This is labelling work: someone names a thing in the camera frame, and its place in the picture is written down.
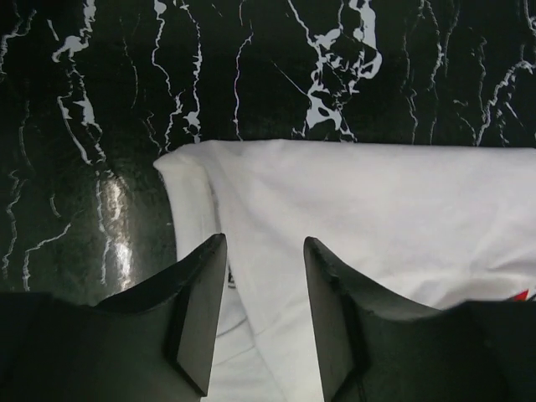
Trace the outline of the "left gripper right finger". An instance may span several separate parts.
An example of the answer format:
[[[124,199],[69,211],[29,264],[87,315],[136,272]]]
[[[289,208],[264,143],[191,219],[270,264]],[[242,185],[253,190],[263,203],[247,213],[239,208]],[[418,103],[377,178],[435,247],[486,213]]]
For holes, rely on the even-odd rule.
[[[320,240],[303,246],[326,401],[532,401],[533,301],[437,310],[356,271]]]

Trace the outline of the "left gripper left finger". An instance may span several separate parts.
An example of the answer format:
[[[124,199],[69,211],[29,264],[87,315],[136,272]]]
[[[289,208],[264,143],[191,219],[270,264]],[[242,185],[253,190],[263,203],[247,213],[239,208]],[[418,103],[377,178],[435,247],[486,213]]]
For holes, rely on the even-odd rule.
[[[223,234],[90,307],[1,295],[4,401],[198,401],[209,391],[226,277]]]

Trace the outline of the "white printed t-shirt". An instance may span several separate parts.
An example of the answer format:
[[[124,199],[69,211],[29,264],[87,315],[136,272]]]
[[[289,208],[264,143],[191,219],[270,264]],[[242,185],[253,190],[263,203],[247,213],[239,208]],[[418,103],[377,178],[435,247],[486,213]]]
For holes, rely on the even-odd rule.
[[[227,239],[211,401],[320,401],[303,245],[431,307],[535,295],[531,148],[208,141],[155,162],[179,257]]]

